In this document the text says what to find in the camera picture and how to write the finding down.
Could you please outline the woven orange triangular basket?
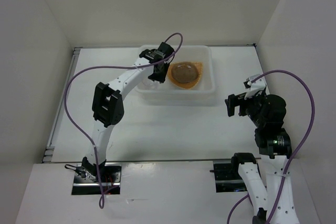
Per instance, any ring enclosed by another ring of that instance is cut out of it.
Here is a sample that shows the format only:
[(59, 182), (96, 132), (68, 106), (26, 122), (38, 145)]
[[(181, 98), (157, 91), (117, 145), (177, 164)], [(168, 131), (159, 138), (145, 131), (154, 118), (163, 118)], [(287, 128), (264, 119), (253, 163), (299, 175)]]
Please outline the woven orange triangular basket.
[(196, 87), (198, 85), (198, 83), (200, 82), (201, 78), (202, 78), (202, 74), (203, 74), (203, 64), (201, 62), (191, 62), (193, 63), (194, 65), (196, 65), (198, 71), (199, 71), (199, 76), (198, 78), (191, 82), (191, 83), (187, 83), (187, 84), (181, 84), (181, 83), (177, 83), (175, 82), (171, 77), (170, 77), (170, 70), (171, 70), (171, 67), (176, 64), (176, 63), (173, 63), (172, 65), (169, 66), (169, 69), (168, 69), (168, 72), (167, 72), (167, 77), (168, 79), (170, 80), (170, 82), (175, 85), (176, 87), (178, 88), (181, 88), (181, 89), (185, 89), (185, 90), (190, 90), (190, 89), (193, 89), (194, 87)]

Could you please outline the clear glass cup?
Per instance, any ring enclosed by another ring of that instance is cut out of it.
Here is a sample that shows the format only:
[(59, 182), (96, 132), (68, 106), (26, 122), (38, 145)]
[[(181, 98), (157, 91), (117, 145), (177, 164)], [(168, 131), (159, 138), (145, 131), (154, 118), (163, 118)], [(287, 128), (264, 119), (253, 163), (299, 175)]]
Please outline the clear glass cup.
[(159, 82), (150, 80), (148, 78), (143, 79), (142, 81), (143, 89), (144, 90), (155, 90), (160, 85)]

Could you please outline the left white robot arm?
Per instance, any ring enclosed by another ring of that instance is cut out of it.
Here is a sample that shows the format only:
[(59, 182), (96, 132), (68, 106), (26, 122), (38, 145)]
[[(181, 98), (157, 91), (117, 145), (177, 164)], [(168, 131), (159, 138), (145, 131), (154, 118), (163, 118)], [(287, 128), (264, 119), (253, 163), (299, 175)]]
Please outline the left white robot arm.
[(124, 116), (123, 100), (145, 78), (163, 83), (170, 65), (167, 58), (173, 53), (173, 47), (162, 42), (157, 49), (142, 51), (132, 69), (108, 83), (100, 82), (96, 85), (92, 103), (95, 123), (91, 139), (94, 144), (81, 163), (91, 181), (98, 182), (104, 177), (110, 136)]

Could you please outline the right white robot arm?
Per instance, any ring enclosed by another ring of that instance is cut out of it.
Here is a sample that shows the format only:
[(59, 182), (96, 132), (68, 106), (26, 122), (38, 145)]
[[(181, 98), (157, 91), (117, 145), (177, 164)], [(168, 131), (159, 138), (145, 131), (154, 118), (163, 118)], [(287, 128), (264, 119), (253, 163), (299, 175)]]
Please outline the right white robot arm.
[(235, 153), (230, 172), (242, 178), (248, 198), (254, 208), (253, 223), (299, 223), (296, 214), (289, 171), (285, 170), (292, 150), (290, 137), (283, 120), (286, 102), (277, 95), (261, 91), (245, 98), (231, 94), (225, 100), (228, 116), (239, 108), (240, 116), (249, 117), (255, 124), (255, 142), (265, 169), (262, 180), (257, 161), (251, 153)]

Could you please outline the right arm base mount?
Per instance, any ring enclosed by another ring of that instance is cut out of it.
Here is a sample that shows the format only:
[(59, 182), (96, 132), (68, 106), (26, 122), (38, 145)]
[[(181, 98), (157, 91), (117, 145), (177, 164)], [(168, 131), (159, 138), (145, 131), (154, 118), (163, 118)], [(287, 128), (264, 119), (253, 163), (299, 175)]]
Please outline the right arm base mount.
[(231, 159), (213, 161), (216, 191), (247, 191), (253, 197), (267, 195), (256, 158), (251, 153), (236, 153)]

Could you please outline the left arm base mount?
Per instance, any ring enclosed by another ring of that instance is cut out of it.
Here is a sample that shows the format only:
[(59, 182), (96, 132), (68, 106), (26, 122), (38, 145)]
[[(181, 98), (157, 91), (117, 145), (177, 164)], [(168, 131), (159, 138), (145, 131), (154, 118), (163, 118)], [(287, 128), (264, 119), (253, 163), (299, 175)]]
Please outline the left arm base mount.
[[(100, 186), (97, 179), (90, 177), (80, 165), (66, 164), (65, 169), (75, 172), (72, 195), (100, 195)], [(107, 165), (104, 168), (101, 182), (106, 195), (119, 195), (121, 189), (121, 170), (119, 165)]]

